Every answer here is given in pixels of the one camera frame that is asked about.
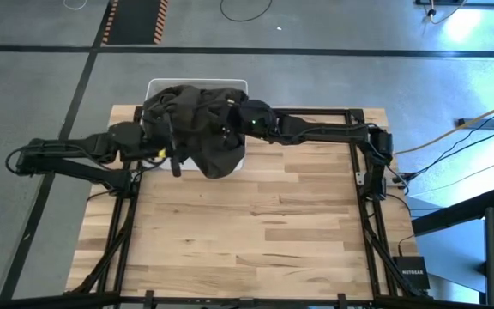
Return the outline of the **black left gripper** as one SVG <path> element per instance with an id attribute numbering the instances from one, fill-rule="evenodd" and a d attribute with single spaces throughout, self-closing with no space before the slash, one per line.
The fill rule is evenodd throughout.
<path id="1" fill-rule="evenodd" d="M 170 161 L 172 175 L 182 175 L 178 146 L 170 123 L 144 123 L 144 142 L 151 157 L 161 157 Z"/>

